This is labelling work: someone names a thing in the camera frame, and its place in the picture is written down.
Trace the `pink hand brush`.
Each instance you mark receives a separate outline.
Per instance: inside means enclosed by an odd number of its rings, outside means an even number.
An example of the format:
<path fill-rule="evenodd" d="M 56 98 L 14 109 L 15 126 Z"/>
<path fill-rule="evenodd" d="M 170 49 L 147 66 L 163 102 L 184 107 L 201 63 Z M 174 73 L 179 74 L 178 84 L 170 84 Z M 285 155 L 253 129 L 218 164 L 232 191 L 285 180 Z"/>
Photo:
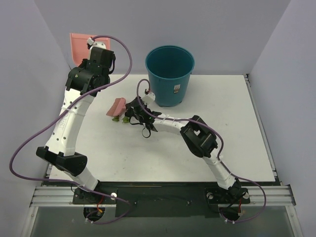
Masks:
<path fill-rule="evenodd" d="M 120 117 L 126 111 L 126 99 L 116 98 L 106 115 L 110 117 Z"/>

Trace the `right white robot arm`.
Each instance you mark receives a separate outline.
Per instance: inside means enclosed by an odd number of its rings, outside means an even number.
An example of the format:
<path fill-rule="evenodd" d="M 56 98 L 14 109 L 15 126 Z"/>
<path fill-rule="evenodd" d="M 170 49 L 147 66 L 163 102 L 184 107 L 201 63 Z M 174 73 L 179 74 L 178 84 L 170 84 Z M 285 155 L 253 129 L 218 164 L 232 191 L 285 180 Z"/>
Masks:
<path fill-rule="evenodd" d="M 202 158 L 208 165 L 216 178 L 217 185 L 221 188 L 220 195 L 224 201 L 231 202 L 246 194 L 238 178 L 224 167 L 219 158 L 213 156 L 215 151 L 220 151 L 217 136 L 215 132 L 206 128 L 206 123 L 199 116 L 180 119 L 151 111 L 140 97 L 126 104 L 125 116 L 136 119 L 138 124 L 148 129 L 149 133 L 153 131 L 180 135 L 189 151 L 194 156 Z"/>

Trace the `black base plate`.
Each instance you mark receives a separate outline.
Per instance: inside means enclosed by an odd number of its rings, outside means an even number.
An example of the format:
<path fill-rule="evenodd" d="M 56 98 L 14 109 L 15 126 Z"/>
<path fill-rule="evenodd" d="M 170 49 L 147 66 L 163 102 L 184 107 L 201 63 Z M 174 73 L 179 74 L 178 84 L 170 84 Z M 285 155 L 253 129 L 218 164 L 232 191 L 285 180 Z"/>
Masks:
<path fill-rule="evenodd" d="M 114 204 L 116 216 L 217 217 L 219 208 L 236 215 L 238 204 L 249 204 L 240 184 L 225 190 L 216 182 L 100 182 L 97 193 L 75 189 L 73 204 Z"/>

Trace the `pink dustpan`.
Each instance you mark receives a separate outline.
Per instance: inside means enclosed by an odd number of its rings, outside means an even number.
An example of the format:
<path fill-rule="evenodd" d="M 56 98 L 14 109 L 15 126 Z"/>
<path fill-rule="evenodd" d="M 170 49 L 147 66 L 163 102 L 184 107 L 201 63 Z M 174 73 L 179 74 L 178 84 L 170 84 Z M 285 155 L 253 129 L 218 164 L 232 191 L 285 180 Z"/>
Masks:
<path fill-rule="evenodd" d="M 89 49 L 87 48 L 87 39 L 94 37 L 88 34 L 70 33 L 71 53 L 74 65 L 77 67 L 82 63 L 83 59 L 89 57 Z M 109 38 L 98 38 L 98 41 L 106 43 L 107 49 L 110 50 L 111 44 Z"/>

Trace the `teal plastic bucket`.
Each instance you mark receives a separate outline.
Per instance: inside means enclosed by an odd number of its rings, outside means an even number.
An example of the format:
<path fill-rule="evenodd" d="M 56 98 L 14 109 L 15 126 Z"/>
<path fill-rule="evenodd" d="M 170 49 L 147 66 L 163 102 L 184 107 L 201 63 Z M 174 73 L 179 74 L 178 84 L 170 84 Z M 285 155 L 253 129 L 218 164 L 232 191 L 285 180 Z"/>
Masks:
<path fill-rule="evenodd" d="M 145 66 L 155 102 L 160 107 L 180 104 L 195 66 L 193 55 L 182 47 L 164 45 L 148 53 Z"/>

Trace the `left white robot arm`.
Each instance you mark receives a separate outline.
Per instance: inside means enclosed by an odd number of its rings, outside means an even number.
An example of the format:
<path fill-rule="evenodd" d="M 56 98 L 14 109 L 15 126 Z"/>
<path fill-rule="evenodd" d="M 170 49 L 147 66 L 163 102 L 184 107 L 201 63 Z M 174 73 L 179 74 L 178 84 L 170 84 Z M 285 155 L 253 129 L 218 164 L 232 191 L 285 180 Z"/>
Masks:
<path fill-rule="evenodd" d="M 90 203 L 97 203 L 102 194 L 96 187 L 98 180 L 87 168 L 87 156 L 76 152 L 76 141 L 85 114 L 97 93 L 92 92 L 77 103 L 74 101 L 95 88 L 109 84 L 114 60 L 114 52 L 97 41 L 90 48 L 88 58 L 71 69 L 61 109 L 65 115 L 56 123 L 45 146 L 38 147 L 36 151 L 38 157 L 66 173 L 81 187 L 86 187 L 84 197 Z"/>

